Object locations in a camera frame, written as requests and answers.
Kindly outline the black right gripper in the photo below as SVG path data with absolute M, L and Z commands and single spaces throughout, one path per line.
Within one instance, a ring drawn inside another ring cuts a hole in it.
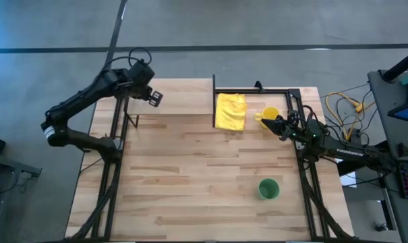
M 273 133 L 279 136 L 279 139 L 286 141 L 287 139 L 298 142 L 310 142 L 311 133 L 308 125 L 300 127 L 299 124 L 304 122 L 300 116 L 291 114 L 287 119 L 281 116 L 277 116 L 275 119 L 265 119 L 264 123 L 266 127 Z

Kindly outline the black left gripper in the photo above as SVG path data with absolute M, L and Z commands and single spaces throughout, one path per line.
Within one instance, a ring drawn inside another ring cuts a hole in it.
M 129 96 L 133 99 L 148 100 L 153 107 L 158 107 L 163 94 L 154 91 L 151 96 L 152 88 L 148 85 L 154 77 L 154 71 L 142 60 L 135 62 L 127 71 L 132 84 L 129 88 Z

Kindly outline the yellow mug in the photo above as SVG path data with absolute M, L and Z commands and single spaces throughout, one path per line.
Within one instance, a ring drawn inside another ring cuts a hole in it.
M 268 129 L 262 120 L 263 119 L 274 120 L 279 114 L 280 111 L 276 107 L 265 107 L 260 113 L 254 114 L 254 119 L 262 129 Z

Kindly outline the green cup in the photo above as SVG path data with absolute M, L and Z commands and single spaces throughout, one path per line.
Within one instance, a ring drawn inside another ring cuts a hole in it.
M 279 183 L 271 178 L 265 178 L 258 184 L 258 197 L 262 200 L 276 199 L 281 192 Z

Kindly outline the yellow cloth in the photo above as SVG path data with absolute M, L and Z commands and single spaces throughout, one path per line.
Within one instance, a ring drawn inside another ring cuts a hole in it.
M 244 94 L 219 94 L 216 101 L 215 127 L 222 130 L 244 131 L 246 111 Z

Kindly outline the black desk beam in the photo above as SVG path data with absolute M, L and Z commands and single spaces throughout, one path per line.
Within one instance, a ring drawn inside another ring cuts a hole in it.
M 347 175 L 348 173 L 354 172 L 361 169 L 363 165 L 355 161 L 341 161 L 337 163 L 337 169 L 340 176 Z

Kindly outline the white paper sheet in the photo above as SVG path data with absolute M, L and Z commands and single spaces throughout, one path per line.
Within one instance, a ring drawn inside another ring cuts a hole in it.
M 341 180 L 341 184 L 343 186 L 348 186 L 348 187 L 351 187 L 351 188 L 356 188 L 357 187 L 355 185 L 357 183 L 355 172 L 348 173 L 347 175 L 342 175 L 340 177 L 340 180 Z

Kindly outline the grey desk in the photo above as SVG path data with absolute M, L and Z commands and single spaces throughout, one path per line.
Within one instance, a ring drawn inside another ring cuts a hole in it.
M 398 165 L 402 162 L 408 162 L 408 157 L 399 157 L 397 152 L 399 143 L 408 147 L 408 121 L 388 116 L 390 110 L 408 102 L 408 86 L 398 82 L 387 83 L 381 79 L 380 72 L 369 72 L 368 80 L 378 108 L 390 155 L 393 156 Z M 390 192 L 389 198 L 401 241 L 408 243 L 408 198 L 404 198 L 401 194 L 399 173 L 389 175 L 385 178 L 385 182 L 398 190 L 397 192 Z

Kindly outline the black pole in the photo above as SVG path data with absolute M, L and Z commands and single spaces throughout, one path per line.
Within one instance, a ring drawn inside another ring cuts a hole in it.
M 385 82 L 394 83 L 396 82 L 396 79 L 407 70 L 408 70 L 408 56 L 406 56 L 392 68 L 384 72 L 381 76 Z

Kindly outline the grey cart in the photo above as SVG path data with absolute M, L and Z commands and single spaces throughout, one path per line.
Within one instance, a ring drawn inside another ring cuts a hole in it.
M 0 225 L 3 223 L 1 215 L 4 210 L 4 204 L 9 197 L 7 193 L 18 185 L 18 180 L 21 176 L 21 173 L 28 173 L 32 177 L 37 178 L 42 171 L 41 168 L 25 165 L 23 163 L 0 156 L 0 173 L 2 169 L 9 170 L 11 173 L 11 178 L 8 189 L 2 191 L 0 184 Z

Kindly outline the black metal frame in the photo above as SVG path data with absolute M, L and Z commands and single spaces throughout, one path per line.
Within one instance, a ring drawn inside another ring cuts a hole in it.
M 226 94 L 249 94 L 249 95 L 285 95 L 287 100 L 288 114 L 296 113 L 301 125 L 305 125 L 304 106 L 301 99 L 301 92 L 298 88 L 214 88 L 213 95 Z M 303 148 L 295 147 L 297 164 L 299 167 L 299 179 L 305 204 L 305 214 L 307 217 L 310 238 L 313 242 L 340 243 L 351 240 L 353 237 L 346 233 L 342 227 L 335 221 L 329 211 L 325 208 L 322 193 L 318 181 L 318 172 L 316 169 L 317 160 L 308 160 L 309 168 L 306 169 L 304 164 L 305 152 L 308 145 L 301 143 Z M 322 236 L 316 231 L 313 209 L 316 207 L 320 224 L 322 227 Z
M 128 99 L 116 102 L 110 135 L 114 138 L 117 158 L 114 162 L 104 163 L 95 209 L 81 228 L 67 238 L 70 243 L 110 242 L 127 135 L 128 119 L 125 112 L 128 105 Z

